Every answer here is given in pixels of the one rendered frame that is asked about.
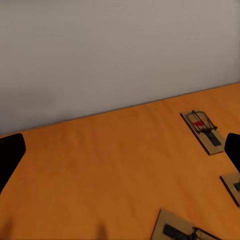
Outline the mousetrap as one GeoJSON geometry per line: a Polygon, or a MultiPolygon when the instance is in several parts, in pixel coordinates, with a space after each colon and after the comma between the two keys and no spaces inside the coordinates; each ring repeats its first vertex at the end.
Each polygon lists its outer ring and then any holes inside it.
{"type": "Polygon", "coordinates": [[[180,115],[209,156],[225,152],[226,139],[202,109],[181,112],[180,115]]]}
{"type": "Polygon", "coordinates": [[[162,208],[151,240],[224,240],[162,208]]]}
{"type": "Polygon", "coordinates": [[[240,208],[240,172],[222,175],[220,179],[236,205],[240,208]]]}

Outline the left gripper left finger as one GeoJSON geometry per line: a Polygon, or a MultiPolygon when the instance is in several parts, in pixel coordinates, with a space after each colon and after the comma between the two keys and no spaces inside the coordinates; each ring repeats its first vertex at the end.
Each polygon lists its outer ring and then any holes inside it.
{"type": "Polygon", "coordinates": [[[0,137],[0,193],[26,152],[21,133],[0,137]]]}

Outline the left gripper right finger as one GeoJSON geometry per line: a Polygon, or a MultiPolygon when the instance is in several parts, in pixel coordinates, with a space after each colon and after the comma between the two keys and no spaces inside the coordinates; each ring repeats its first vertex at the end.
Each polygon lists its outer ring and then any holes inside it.
{"type": "Polygon", "coordinates": [[[240,172],[240,135],[229,133],[226,138],[224,151],[240,172]]]}

